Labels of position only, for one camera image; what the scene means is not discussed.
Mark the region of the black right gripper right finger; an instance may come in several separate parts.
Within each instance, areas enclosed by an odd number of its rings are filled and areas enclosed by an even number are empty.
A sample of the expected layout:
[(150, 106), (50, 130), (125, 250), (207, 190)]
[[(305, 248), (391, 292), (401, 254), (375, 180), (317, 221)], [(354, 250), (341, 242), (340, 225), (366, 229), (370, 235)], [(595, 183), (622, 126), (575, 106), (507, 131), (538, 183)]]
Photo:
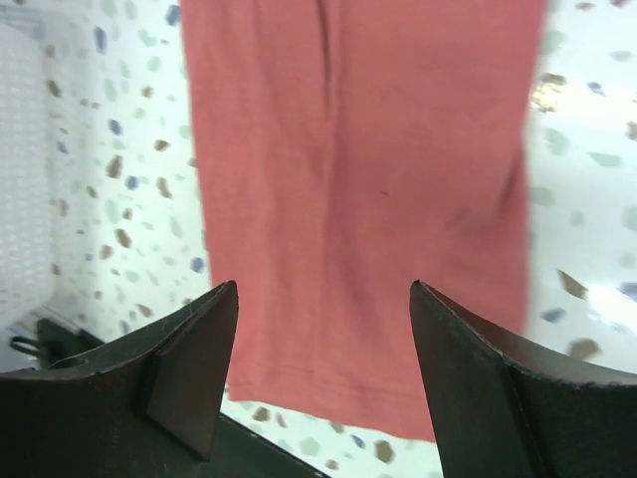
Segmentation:
[(420, 281), (409, 311), (444, 476), (635, 477), (635, 374), (554, 352)]

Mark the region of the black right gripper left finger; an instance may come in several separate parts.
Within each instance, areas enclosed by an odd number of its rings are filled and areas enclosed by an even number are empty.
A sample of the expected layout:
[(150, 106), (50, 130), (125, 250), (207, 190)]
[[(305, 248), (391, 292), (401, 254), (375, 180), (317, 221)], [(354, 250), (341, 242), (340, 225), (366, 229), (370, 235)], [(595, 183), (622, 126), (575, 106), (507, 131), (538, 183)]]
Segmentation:
[(197, 477), (212, 456), (238, 322), (223, 283), (47, 369), (1, 376), (5, 477)]

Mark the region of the salmon pink t shirt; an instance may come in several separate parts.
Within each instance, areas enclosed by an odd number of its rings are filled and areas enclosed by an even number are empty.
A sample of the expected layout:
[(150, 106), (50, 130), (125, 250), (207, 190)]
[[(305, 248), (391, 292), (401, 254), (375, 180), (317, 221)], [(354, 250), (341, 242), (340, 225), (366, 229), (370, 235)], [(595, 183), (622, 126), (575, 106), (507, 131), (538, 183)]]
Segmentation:
[(528, 302), (523, 129), (540, 1), (184, 1), (235, 401), (432, 440), (409, 289), (509, 330)]

